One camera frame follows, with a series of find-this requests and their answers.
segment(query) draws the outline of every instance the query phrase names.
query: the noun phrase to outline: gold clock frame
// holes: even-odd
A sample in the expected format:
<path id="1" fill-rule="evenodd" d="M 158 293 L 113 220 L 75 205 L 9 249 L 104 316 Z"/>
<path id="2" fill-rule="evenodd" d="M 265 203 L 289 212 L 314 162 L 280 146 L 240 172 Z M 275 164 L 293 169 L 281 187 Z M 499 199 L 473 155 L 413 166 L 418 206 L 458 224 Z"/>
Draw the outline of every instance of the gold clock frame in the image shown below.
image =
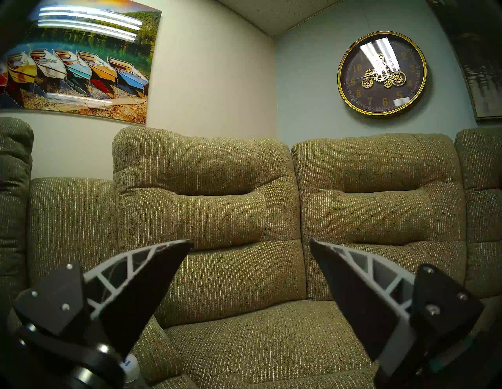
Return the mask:
<path id="1" fill-rule="evenodd" d="M 420 85 L 420 88 L 419 88 L 417 94 L 410 101 L 408 101 L 406 104 L 404 104 L 404 105 L 402 105 L 402 106 L 400 106 L 400 107 L 398 107 L 398 108 L 396 108 L 396 109 L 394 109 L 392 111 L 388 111 L 388 112 L 367 112 L 367 111 L 364 111 L 364 110 L 362 110 L 360 108 L 357 108 L 355 105 L 353 105 L 348 100 L 348 98 L 345 96 L 345 94 L 343 93 L 343 91 L 342 91 L 342 84 L 341 84 L 341 72 L 342 72 L 342 66 L 343 66 L 345 60 L 347 59 L 347 55 L 350 53 L 350 51 L 354 47 L 356 47 L 364 39 L 372 37 L 372 36 L 375 36 L 375 35 L 380 35 L 380 34 L 395 35 L 397 37 L 403 38 L 405 41 L 407 41 L 408 43 L 410 43 L 417 50 L 418 54 L 420 54 L 420 58 L 422 59 L 422 64 L 424 66 L 424 79 L 422 80 L 422 85 Z M 338 91 L 340 92 L 340 95 L 342 96 L 343 100 L 345 100 L 345 102 L 347 103 L 347 105 L 349 107 L 351 107 L 352 109 L 356 110 L 357 112 L 364 113 L 365 115 L 370 115 L 370 116 L 391 115 L 391 114 L 394 114 L 396 112 L 399 112 L 399 111 L 401 111 L 401 110 L 409 107 L 422 94 L 422 91 L 424 90 L 424 87 L 425 87 L 425 82 L 427 81 L 427 63 L 425 62 L 425 57 L 424 57 L 424 54 L 422 53 L 422 50 L 420 50 L 420 48 L 410 38 L 404 36 L 403 34 L 396 33 L 394 31 L 376 31 L 374 33 L 365 35 L 362 38 L 358 39 L 357 41 L 355 41 L 348 48 L 348 50 L 343 55 L 342 60 L 340 61 L 340 65 L 338 66 L 338 77 L 337 78 L 338 78 Z"/>

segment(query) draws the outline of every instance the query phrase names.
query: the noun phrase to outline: rowboat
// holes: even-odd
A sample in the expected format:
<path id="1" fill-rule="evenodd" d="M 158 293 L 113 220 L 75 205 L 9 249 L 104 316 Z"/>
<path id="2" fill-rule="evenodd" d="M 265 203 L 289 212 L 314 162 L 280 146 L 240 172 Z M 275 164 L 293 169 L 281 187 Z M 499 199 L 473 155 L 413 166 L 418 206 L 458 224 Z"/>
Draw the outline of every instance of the rowboat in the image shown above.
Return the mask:
<path id="1" fill-rule="evenodd" d="M 75 77 L 77 80 L 89 80 L 91 78 L 92 70 L 82 58 L 69 50 L 54 50 L 54 53 L 63 61 L 68 70 L 68 75 Z"/>
<path id="2" fill-rule="evenodd" d="M 36 62 L 44 76 L 59 78 L 61 80 L 66 77 L 64 63 L 54 51 L 51 53 L 47 49 L 36 49 L 30 52 L 30 56 Z"/>
<path id="3" fill-rule="evenodd" d="M 77 55 L 82 58 L 87 65 L 90 66 L 93 73 L 93 78 L 101 78 L 103 80 L 115 82 L 117 80 L 117 72 L 110 65 L 104 62 L 99 56 L 85 51 L 77 51 Z"/>
<path id="4" fill-rule="evenodd" d="M 32 83 L 37 76 L 37 64 L 24 51 L 7 57 L 7 69 L 12 80 L 19 83 Z"/>
<path id="5" fill-rule="evenodd" d="M 5 63 L 0 62 L 0 87 L 6 86 L 9 79 L 9 73 L 7 72 L 7 66 Z"/>
<path id="6" fill-rule="evenodd" d="M 127 85 L 140 89 L 143 92 L 145 91 L 145 87 L 148 85 L 149 81 L 131 63 L 112 57 L 107 57 L 106 60 Z"/>

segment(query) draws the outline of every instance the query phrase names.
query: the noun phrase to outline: light blue wall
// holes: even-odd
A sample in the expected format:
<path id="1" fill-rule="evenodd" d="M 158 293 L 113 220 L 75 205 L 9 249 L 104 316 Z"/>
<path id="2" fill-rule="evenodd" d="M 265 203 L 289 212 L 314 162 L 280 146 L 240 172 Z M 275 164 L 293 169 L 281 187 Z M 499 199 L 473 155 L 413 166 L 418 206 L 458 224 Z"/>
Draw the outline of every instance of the light blue wall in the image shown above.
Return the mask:
<path id="1" fill-rule="evenodd" d="M 340 97 L 337 71 L 349 46 L 373 31 L 413 40 L 428 64 L 428 84 L 400 116 L 374 118 Z M 425 0 L 344 0 L 276 39 L 279 139 L 289 147 L 314 138 L 380 133 L 443 133 L 476 127 L 462 71 Z"/>

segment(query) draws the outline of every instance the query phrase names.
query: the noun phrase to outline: blue boat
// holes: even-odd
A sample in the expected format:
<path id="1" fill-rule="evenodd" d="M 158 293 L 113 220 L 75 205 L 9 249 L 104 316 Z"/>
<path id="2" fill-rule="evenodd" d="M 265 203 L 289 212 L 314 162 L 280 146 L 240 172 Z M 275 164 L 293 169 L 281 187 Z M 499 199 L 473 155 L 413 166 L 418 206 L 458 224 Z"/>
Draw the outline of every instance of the blue boat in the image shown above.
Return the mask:
<path id="1" fill-rule="evenodd" d="M 92 69 L 83 59 L 69 50 L 54 50 L 54 53 L 63 61 L 68 70 L 68 75 L 73 76 L 77 80 L 90 80 Z"/>
<path id="2" fill-rule="evenodd" d="M 108 64 L 117 71 L 120 78 L 129 86 L 148 93 L 148 79 L 142 75 L 131 63 L 120 59 L 107 57 Z"/>

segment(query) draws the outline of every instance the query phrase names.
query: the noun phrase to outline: canvas print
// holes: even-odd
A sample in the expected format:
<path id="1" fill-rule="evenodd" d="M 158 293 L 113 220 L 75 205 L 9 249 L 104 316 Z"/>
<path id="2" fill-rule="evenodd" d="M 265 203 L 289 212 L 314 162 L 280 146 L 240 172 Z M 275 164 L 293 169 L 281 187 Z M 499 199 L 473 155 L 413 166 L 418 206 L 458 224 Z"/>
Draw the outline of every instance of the canvas print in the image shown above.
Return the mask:
<path id="1" fill-rule="evenodd" d="M 427 2 L 455 50 L 476 118 L 502 118 L 502 0 Z"/>
<path id="2" fill-rule="evenodd" d="M 129 0 L 43 0 L 0 56 L 0 108 L 145 124 L 161 11 Z"/>

